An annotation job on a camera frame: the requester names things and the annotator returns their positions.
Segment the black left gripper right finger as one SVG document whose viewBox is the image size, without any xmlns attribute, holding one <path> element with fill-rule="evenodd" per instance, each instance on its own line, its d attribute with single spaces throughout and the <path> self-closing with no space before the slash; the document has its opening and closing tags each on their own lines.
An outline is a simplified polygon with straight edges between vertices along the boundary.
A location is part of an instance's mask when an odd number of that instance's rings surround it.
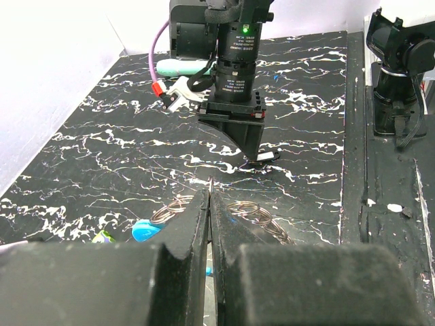
<svg viewBox="0 0 435 326">
<path fill-rule="evenodd" d="M 210 197 L 218 325 L 425 325 L 397 259 L 371 244 L 264 242 Z"/>
</svg>

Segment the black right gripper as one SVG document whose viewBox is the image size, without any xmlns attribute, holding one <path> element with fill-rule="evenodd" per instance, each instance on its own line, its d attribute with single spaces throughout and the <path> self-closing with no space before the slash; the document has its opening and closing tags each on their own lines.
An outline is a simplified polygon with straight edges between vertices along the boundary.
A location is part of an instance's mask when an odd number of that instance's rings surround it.
<svg viewBox="0 0 435 326">
<path fill-rule="evenodd" d="M 198 121 L 230 139 L 249 160 L 257 160 L 265 114 L 264 97 L 257 90 L 242 103 L 224 101 L 208 90 L 197 108 Z"/>
</svg>

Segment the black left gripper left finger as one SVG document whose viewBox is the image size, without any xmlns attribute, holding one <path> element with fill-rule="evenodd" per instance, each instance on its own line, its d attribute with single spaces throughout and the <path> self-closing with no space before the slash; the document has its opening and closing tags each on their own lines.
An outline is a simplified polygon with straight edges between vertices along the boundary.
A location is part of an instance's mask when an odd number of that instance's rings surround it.
<svg viewBox="0 0 435 326">
<path fill-rule="evenodd" d="M 2 325 L 201 325 L 209 192 L 145 242 L 33 243 L 1 255 Z"/>
</svg>

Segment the blue key tag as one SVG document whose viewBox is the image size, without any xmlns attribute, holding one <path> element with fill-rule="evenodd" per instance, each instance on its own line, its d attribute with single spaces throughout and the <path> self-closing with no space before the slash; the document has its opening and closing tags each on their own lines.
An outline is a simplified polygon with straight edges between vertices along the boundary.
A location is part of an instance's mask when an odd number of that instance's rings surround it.
<svg viewBox="0 0 435 326">
<path fill-rule="evenodd" d="M 165 223 L 154 223 L 150 219 L 140 219 L 133 224 L 132 237 L 137 242 L 145 242 L 159 233 L 165 226 Z"/>
</svg>

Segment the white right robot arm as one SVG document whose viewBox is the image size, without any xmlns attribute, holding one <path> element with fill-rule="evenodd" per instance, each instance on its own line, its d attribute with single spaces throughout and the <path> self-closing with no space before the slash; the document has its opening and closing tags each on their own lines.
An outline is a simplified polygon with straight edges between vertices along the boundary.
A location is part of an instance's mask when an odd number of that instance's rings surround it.
<svg viewBox="0 0 435 326">
<path fill-rule="evenodd" d="M 225 134 L 252 163 L 279 158 L 260 151 L 266 105 L 254 90 L 262 25 L 273 20 L 270 1 L 171 1 L 170 55 L 204 59 L 183 73 L 167 95 L 186 99 L 198 121 Z"/>
</svg>

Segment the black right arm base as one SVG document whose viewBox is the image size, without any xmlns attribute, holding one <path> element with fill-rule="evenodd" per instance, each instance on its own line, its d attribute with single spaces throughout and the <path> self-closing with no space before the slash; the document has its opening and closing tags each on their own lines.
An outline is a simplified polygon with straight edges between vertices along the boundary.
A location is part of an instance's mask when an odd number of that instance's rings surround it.
<svg viewBox="0 0 435 326">
<path fill-rule="evenodd" d="M 381 61 L 372 91 L 374 134 L 393 137 L 396 149 L 403 150 L 426 135 L 421 83 L 434 69 L 434 19 L 406 26 L 379 8 L 371 16 L 366 45 Z"/>
</svg>

